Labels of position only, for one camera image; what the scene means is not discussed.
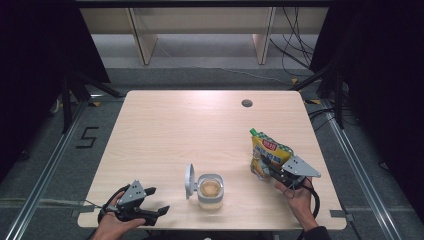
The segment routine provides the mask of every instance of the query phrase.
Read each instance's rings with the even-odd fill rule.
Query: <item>wooden table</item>
[[[249,99],[253,106],[244,107]],[[328,229],[346,227],[304,103],[294,91],[131,91],[122,106],[87,200],[104,204],[120,187],[139,179],[156,187],[142,209],[170,205],[155,229],[284,230],[300,228],[274,181],[259,181],[250,172],[255,128],[290,146],[316,168],[314,186],[321,199],[317,221]],[[222,176],[223,206],[205,211],[196,192],[186,199],[186,165],[196,179]],[[81,227],[97,227],[98,211],[81,213]]]

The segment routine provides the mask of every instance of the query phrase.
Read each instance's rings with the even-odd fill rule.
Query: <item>sleeve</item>
[[[323,226],[316,227],[305,232],[304,237],[306,240],[331,240],[327,228]]]

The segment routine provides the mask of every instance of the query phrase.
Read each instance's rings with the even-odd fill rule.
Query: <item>human hand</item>
[[[116,195],[116,197],[110,202],[110,205],[115,206],[122,195],[124,195],[123,191]],[[144,223],[146,223],[146,220],[143,218],[134,219],[128,222],[121,222],[118,218],[116,218],[115,213],[107,212],[100,221],[92,239],[118,240],[121,239],[121,237],[130,229],[137,228]]]
[[[303,184],[312,188],[312,179],[305,179]],[[303,187],[297,190],[288,189],[279,181],[275,181],[274,187],[283,193],[293,215],[305,232],[319,226],[311,212],[311,193],[307,189]]]

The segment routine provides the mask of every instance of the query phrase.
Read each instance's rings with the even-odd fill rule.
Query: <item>floor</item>
[[[93,39],[112,80],[111,85],[120,91],[135,87],[166,88],[160,84],[170,82],[178,87],[184,81],[183,78],[196,79],[196,76],[202,76],[205,79],[202,81],[208,84],[211,83],[208,78],[214,80],[211,76],[219,76],[219,80],[215,80],[222,84],[234,80],[234,86],[225,87],[241,89],[249,86],[247,83],[243,85],[243,81],[237,82],[237,79],[249,77],[257,81],[256,88],[284,90],[293,84],[293,80],[302,80],[306,78],[304,75],[312,74],[289,57],[282,58],[282,53],[272,45],[268,50],[266,64],[259,65],[249,35],[160,35],[152,60],[147,66],[140,64],[132,36],[93,35]],[[281,35],[273,35],[272,39],[281,48],[285,47]],[[316,39],[315,35],[302,36],[302,40],[312,48]],[[292,44],[301,47],[295,41]],[[307,64],[301,51],[291,47],[287,51]],[[167,72],[175,74],[175,71],[181,75],[175,78],[163,77],[158,80],[159,83],[151,80]],[[144,79],[150,77],[147,77],[146,82],[139,82],[138,79],[135,82],[134,76],[139,74],[145,74]],[[197,84],[199,88],[202,86],[201,81]],[[305,100],[317,100],[315,90],[318,85],[319,81],[306,87],[301,92],[302,97]],[[96,89],[90,89],[90,92],[95,99],[99,99],[101,105],[75,104],[73,108],[77,124],[69,136],[61,134],[63,116],[60,106],[59,111],[56,111],[56,105],[52,104],[52,117],[46,119],[37,138],[28,147],[30,158],[17,162],[1,183],[1,238],[5,238],[10,229],[23,229],[16,231],[18,238],[22,239],[85,239],[89,236],[92,229],[79,228],[76,219],[78,212],[84,210],[80,206],[86,197],[85,190],[91,184],[87,178],[95,174],[111,133],[110,126],[116,121],[123,101],[108,98]],[[323,99],[320,104],[305,105],[308,112],[329,106],[331,98]],[[346,229],[331,231],[331,236],[333,239],[424,239],[422,222],[391,177],[390,171],[379,166],[382,159],[373,149],[372,142],[362,131],[354,114],[349,111],[348,105],[344,109],[344,130],[338,128],[331,113],[319,114],[311,119],[348,219]],[[95,147],[90,151],[78,150],[78,146],[86,144],[81,136],[90,126],[102,129],[94,130]],[[26,222],[16,226],[21,223],[16,222],[16,219],[25,219]],[[271,238],[295,239],[298,234],[299,231],[274,232]],[[144,236],[144,231],[132,231],[124,239],[142,239]]]

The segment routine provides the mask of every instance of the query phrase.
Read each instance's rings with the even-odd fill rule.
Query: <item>cable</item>
[[[312,196],[314,196],[315,199],[315,207],[314,207],[314,211],[312,212],[312,216],[314,216],[314,218],[316,218],[318,216],[318,212],[319,212],[319,208],[321,205],[321,201],[319,199],[318,193],[315,191],[314,186],[312,185],[311,180],[309,180],[309,178],[305,178],[306,180],[308,180],[311,184],[312,187],[307,187],[305,186],[305,184],[302,184],[301,187],[305,188],[306,190],[308,190]],[[297,237],[297,240],[301,240],[303,238],[303,234],[305,233],[305,231],[302,230],[302,232],[299,234],[299,237]]]
[[[306,52],[306,50],[305,50],[305,48],[303,47],[303,44],[302,44],[302,39],[300,38],[300,34],[299,34],[299,21],[298,21],[298,16],[299,16],[299,8],[297,8],[297,7],[295,7],[294,8],[294,10],[295,10],[295,22],[294,22],[294,24],[292,25],[292,22],[290,21],[290,18],[288,17],[288,15],[287,15],[287,12],[286,12],[286,9],[283,7],[283,11],[284,11],[284,14],[285,14],[285,16],[286,16],[286,19],[287,19],[287,21],[289,22],[289,25],[290,25],[290,28],[291,28],[291,30],[292,30],[292,32],[291,32],[291,34],[290,34],[290,38],[289,38],[289,40],[287,41],[286,39],[286,42],[287,42],[287,45],[286,45],[286,48],[287,48],[287,46],[288,46],[288,44],[289,44],[289,42],[290,42],[290,40],[291,40],[291,38],[292,38],[292,36],[294,35],[296,38],[297,38],[297,40],[299,41],[299,44],[300,44],[300,46],[301,46],[301,48],[302,48],[302,53],[303,53],[303,56],[305,57],[305,60],[306,60],[306,62],[307,62],[307,64],[309,65],[310,63],[309,63],[309,61],[311,60],[310,58],[309,58],[309,56],[307,55],[307,54],[305,54],[305,52]]]
[[[293,59],[294,61],[296,61],[297,63],[299,63],[300,65],[302,65],[304,68],[309,68],[308,65],[304,64],[303,62],[301,62],[299,59],[297,59],[296,57],[294,57],[293,55],[289,54],[288,52],[284,51],[283,49],[281,49],[279,46],[277,46],[277,44],[274,43],[274,41],[270,38],[269,41],[278,49],[280,50],[280,52],[282,52],[283,54],[287,55],[288,57],[290,57],[291,59]]]
[[[317,127],[316,129],[314,129],[314,132],[318,131],[322,126],[324,126],[326,123],[330,122],[333,119],[334,119],[334,117],[331,117],[327,121],[323,122],[319,127]]]
[[[168,52],[166,52],[165,49],[163,49],[162,46],[159,45],[159,43],[157,43],[157,46],[168,57],[170,57],[171,59],[174,60],[174,57],[171,54],[169,54]],[[206,69],[205,67],[200,67],[200,66],[183,66],[183,65],[180,65],[180,64],[177,64],[177,63],[174,63],[174,64],[176,66],[178,66],[178,67],[181,67],[181,68],[201,68],[201,69]],[[255,77],[255,78],[260,78],[260,79],[275,80],[275,81],[278,81],[278,82],[281,82],[281,83],[284,83],[284,84],[287,84],[287,85],[292,85],[292,83],[288,83],[288,82],[286,82],[284,80],[281,80],[281,79],[278,79],[278,78],[262,77],[262,76],[254,75],[254,74],[251,74],[251,73],[241,72],[241,71],[236,71],[236,70],[231,70],[231,69],[227,69],[227,68],[217,68],[217,69],[220,69],[220,70],[223,70],[223,71],[227,71],[227,72],[232,72],[232,73],[245,74],[245,75],[248,75],[248,76],[251,76],[251,77]]]
[[[343,205],[343,203],[340,201],[340,206],[342,207],[342,210],[345,212],[345,215],[349,215],[349,212],[346,210],[345,206]],[[350,223],[350,226],[352,227],[353,231],[356,234],[356,237],[358,238],[358,240],[362,240],[361,235],[359,235],[358,229],[356,228],[355,224],[353,224],[353,221],[348,221]]]
[[[95,208],[102,208],[101,206],[99,206],[99,205],[97,205],[95,203],[92,203],[92,202],[88,201],[87,199],[85,201],[88,202],[88,203],[90,203],[91,205],[93,205]]]

